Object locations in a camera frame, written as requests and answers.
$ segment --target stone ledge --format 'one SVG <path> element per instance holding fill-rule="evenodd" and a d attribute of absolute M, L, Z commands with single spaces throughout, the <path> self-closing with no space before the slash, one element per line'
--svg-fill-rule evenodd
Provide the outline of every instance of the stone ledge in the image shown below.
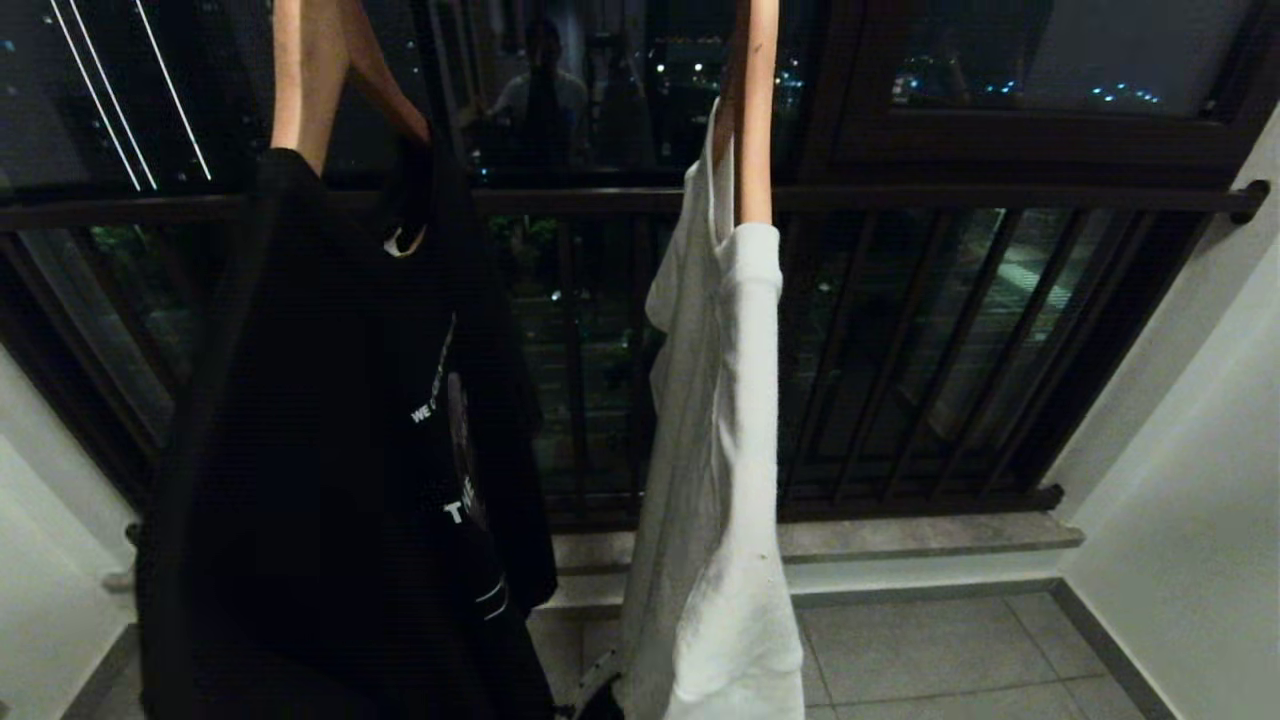
<path fill-rule="evenodd" d="M 788 523 L 778 543 L 782 560 L 796 565 L 1066 550 L 1083 544 L 1084 533 L 1048 512 L 1010 512 Z M 634 544 L 631 532 L 556 536 L 556 564 L 566 575 L 620 573 Z"/>

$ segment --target white wall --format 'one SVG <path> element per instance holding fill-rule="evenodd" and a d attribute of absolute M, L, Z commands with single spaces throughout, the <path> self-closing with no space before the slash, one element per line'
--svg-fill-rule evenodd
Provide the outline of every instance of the white wall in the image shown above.
<path fill-rule="evenodd" d="M 1047 482 L 1088 536 L 1064 577 L 1179 717 L 1280 707 L 1280 120 Z"/>
<path fill-rule="evenodd" d="M 0 700 L 58 717 L 129 621 L 133 514 L 0 347 Z"/>

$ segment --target balcony railing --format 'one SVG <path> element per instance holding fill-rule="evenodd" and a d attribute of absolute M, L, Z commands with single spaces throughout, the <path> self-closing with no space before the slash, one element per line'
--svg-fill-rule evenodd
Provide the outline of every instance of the balcony railing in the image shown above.
<path fill-rule="evenodd" d="M 780 512 L 1052 507 L 1048 464 L 1235 192 L 782 187 Z M 371 193 L 335 193 L 358 210 Z M 481 190 L 561 529 L 635 521 L 676 190 Z M 0 209 L 0 340 L 134 502 L 198 359 L 236 196 Z"/>

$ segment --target handrail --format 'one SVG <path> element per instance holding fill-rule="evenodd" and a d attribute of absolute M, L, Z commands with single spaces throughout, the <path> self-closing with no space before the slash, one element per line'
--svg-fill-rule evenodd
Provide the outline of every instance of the handrail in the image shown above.
<path fill-rule="evenodd" d="M 887 184 L 781 186 L 773 192 L 777 213 L 829 213 L 891 208 L 1115 208 L 1230 213 L 1248 222 L 1266 200 L 1268 186 L 1242 190 L 1169 190 L 1152 187 L 1036 184 Z M 372 191 L 334 191 L 337 204 L 370 208 Z M 474 193 L 483 215 L 675 215 L 681 188 L 490 190 Z M 111 224 L 182 224 L 233 219 L 243 196 L 189 195 L 129 200 L 58 201 L 0 208 L 0 232 Z"/>

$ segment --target gray floor tile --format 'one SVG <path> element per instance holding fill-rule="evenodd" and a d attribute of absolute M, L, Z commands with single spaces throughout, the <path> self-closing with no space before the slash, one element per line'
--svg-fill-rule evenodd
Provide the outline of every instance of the gray floor tile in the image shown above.
<path fill-rule="evenodd" d="M 622 639 L 622 625 L 617 620 L 591 620 L 582 626 L 582 667 L 586 667 L 611 650 L 617 650 Z"/>
<path fill-rule="evenodd" d="M 134 656 L 115 678 L 102 703 L 93 711 L 93 720 L 143 720 L 142 703 L 138 700 L 141 693 L 142 666 Z"/>
<path fill-rule="evenodd" d="M 1107 666 L 1098 660 L 1097 653 L 1048 593 L 1020 594 L 1005 600 L 1032 634 L 1036 644 L 1044 651 L 1059 678 L 1107 674 Z"/>
<path fill-rule="evenodd" d="M 529 634 L 556 702 L 572 702 L 582 678 L 582 624 L 534 612 L 529 616 Z"/>
<path fill-rule="evenodd" d="M 1142 720 L 1142 712 L 1110 675 L 1068 680 L 1066 688 L 1089 720 Z"/>
<path fill-rule="evenodd" d="M 836 705 L 1057 678 L 1001 598 L 823 607 L 800 619 Z"/>
<path fill-rule="evenodd" d="M 804 665 L 800 667 L 800 678 L 804 680 L 805 705 L 831 705 L 831 696 L 827 694 L 827 684 L 822 682 L 822 669 L 818 667 L 818 659 L 813 653 L 809 633 L 801 628 L 800 639 L 804 641 Z"/>
<path fill-rule="evenodd" d="M 1061 684 L 838 707 L 840 720 L 1083 720 Z"/>

